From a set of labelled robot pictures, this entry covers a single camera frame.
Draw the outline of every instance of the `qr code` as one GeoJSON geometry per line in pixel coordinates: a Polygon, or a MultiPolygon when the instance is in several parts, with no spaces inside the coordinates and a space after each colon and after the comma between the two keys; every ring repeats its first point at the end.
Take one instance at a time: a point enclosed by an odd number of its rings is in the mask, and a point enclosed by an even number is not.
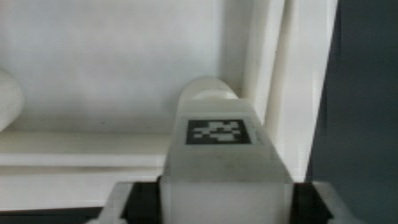
{"type": "Polygon", "coordinates": [[[186,144],[248,144],[243,120],[189,120],[186,144]]]}

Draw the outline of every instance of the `white wall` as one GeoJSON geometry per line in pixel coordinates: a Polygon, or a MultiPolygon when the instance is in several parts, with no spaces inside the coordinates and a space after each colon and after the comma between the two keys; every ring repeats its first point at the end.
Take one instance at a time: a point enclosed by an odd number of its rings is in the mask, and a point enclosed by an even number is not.
{"type": "Polygon", "coordinates": [[[170,131],[200,76],[239,92],[252,0],[0,0],[0,68],[26,97],[10,129],[170,131]]]}

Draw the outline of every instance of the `white surface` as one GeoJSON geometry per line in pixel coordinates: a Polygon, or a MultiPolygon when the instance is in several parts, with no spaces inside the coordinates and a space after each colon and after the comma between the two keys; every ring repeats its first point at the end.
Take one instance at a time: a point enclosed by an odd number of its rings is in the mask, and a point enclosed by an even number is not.
{"type": "Polygon", "coordinates": [[[157,168],[1,167],[0,211],[99,207],[120,181],[154,181],[157,168]]]}
{"type": "Polygon", "coordinates": [[[0,133],[0,166],[163,167],[170,136],[0,133]]]}
{"type": "Polygon", "coordinates": [[[296,182],[312,146],[337,0],[287,0],[264,127],[296,182]]]}
{"type": "Polygon", "coordinates": [[[266,113],[282,13],[284,0],[253,0],[241,96],[250,100],[260,123],[266,113]]]}
{"type": "Polygon", "coordinates": [[[165,224],[287,223],[292,182],[246,100],[181,103],[159,184],[165,224]],[[243,120],[250,144],[186,144],[188,121],[221,119],[243,120]]]}
{"type": "Polygon", "coordinates": [[[22,108],[21,88],[13,78],[0,70],[0,132],[19,116],[22,108]]]}
{"type": "Polygon", "coordinates": [[[0,0],[13,130],[168,133],[198,77],[239,92],[252,0],[0,0]]]}

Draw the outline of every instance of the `white shelf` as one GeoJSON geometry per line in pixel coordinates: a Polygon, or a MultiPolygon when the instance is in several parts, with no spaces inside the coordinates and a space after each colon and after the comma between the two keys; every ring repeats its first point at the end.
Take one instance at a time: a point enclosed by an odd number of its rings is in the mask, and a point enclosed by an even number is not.
{"type": "Polygon", "coordinates": [[[1,132],[0,166],[161,167],[168,135],[1,132]]]}

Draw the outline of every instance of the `white curved object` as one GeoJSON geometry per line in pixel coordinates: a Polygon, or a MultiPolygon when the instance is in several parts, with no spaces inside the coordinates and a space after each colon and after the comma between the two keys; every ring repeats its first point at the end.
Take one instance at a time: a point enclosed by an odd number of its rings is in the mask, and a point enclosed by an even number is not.
{"type": "Polygon", "coordinates": [[[179,103],[184,100],[237,99],[225,83],[211,77],[195,79],[181,93],[179,103]]]}
{"type": "Polygon", "coordinates": [[[10,75],[0,71],[0,131],[15,120],[22,108],[21,88],[10,75]]]}

